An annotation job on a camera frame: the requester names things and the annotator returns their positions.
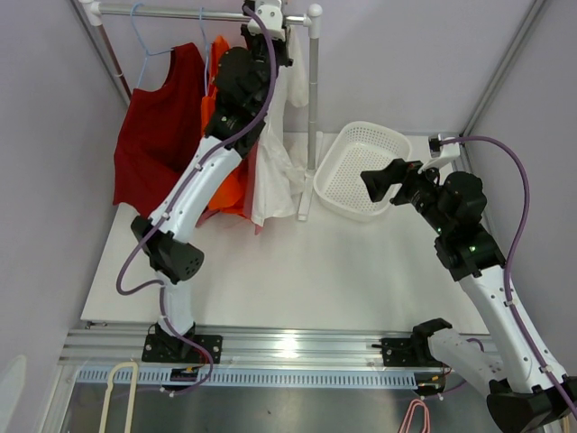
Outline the white t shirt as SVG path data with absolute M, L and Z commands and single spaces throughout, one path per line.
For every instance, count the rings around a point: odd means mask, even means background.
M 290 67 L 281 66 L 265 126 L 256 148 L 251 221 L 264 226 L 272 217 L 290 217 L 297 212 L 293 197 L 304 189 L 307 141 L 284 142 L 284 114 L 287 104 L 308 105 L 308 78 L 296 30 L 288 37 Z

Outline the pink t shirt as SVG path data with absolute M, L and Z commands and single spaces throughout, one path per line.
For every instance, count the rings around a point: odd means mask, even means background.
M 233 215 L 252 221 L 258 147 L 259 144 L 256 143 L 247 158 L 226 177 L 199 218 L 197 227 L 201 227 L 217 214 Z

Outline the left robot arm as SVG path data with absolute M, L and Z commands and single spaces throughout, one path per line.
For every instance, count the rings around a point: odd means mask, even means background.
M 216 354 L 195 335 L 192 279 L 205 260 L 191 244 L 197 222 L 224 180 L 249 156 L 267 125 L 279 70 L 289 67 L 286 26 L 243 25 L 244 47 L 226 51 L 215 76 L 215 111 L 198 149 L 169 195 L 131 230 L 160 287 L 160 318 L 146 336 L 142 360 L 197 363 Z

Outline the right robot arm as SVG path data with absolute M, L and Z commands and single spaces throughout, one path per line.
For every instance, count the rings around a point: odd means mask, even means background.
M 567 374 L 527 320 L 505 276 L 506 260 L 481 224 L 487 204 L 482 182 L 456 171 L 445 181 L 420 161 L 393 160 L 382 170 L 361 174 L 369 197 L 411 205 L 434 229 L 436 256 L 481 315 L 498 351 L 491 356 L 469 343 L 442 318 L 414 326 L 410 353 L 419 364 L 454 369 L 485 399 L 503 432 L 528 432 L 568 415 L 576 401 L 576 379 Z

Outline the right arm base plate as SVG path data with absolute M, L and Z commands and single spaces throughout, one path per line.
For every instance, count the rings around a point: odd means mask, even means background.
M 441 368 L 444 364 L 431 355 L 427 344 L 413 337 L 384 337 L 371 344 L 378 349 L 386 367 Z

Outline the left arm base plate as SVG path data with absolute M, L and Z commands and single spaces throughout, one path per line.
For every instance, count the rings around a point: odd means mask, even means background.
M 223 337 L 195 335 L 192 341 L 205 349 L 214 364 L 220 363 Z M 146 336 L 141 360 L 153 364 L 208 364 L 208 358 L 199 349 L 186 345 L 172 336 L 149 334 Z

